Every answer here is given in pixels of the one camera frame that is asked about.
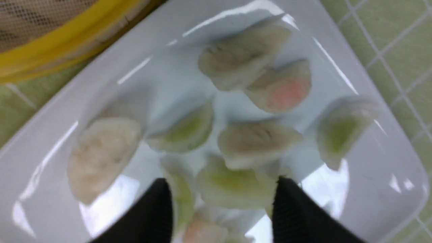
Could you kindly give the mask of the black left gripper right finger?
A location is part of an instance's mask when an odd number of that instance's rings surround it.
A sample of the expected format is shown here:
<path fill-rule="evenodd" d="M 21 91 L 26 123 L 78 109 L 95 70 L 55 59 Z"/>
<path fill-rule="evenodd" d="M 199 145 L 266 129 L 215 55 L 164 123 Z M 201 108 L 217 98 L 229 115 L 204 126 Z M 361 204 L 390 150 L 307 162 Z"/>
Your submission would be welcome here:
<path fill-rule="evenodd" d="M 279 177 L 272 209 L 274 243 L 363 243 L 290 178 Z"/>

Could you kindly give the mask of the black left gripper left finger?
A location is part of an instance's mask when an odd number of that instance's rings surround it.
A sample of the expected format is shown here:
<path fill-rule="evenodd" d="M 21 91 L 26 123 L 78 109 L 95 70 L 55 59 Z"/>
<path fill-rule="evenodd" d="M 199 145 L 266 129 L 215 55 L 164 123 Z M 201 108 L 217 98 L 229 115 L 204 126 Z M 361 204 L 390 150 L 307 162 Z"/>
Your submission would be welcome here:
<path fill-rule="evenodd" d="M 93 243 L 170 243 L 174 209 L 169 184 L 154 180 L 143 196 Z"/>

